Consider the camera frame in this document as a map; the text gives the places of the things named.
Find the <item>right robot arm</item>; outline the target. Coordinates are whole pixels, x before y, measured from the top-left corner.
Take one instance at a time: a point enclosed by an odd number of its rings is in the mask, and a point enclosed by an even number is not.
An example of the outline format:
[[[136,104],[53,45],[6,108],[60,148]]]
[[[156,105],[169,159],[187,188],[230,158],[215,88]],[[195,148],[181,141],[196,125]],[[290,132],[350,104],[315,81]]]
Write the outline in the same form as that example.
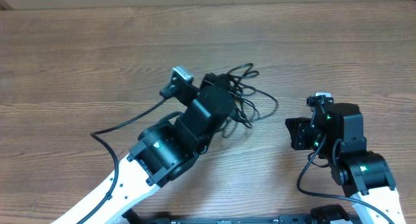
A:
[[[294,150],[312,152],[301,171],[305,175],[315,158],[325,159],[331,177],[343,195],[311,192],[306,195],[351,202],[362,223],[404,223],[397,184],[385,158],[367,149],[363,115],[352,103],[308,101],[310,118],[288,118],[285,125]]]

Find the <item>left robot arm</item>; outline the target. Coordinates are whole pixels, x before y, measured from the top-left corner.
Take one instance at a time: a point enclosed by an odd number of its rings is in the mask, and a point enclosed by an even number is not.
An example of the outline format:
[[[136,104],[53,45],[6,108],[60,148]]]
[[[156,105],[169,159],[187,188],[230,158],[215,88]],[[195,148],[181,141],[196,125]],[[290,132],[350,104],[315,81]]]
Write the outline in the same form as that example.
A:
[[[208,73],[200,87],[175,73],[160,92],[186,106],[140,133],[114,171],[57,223],[125,223],[136,204],[190,169],[234,109],[230,76]]]

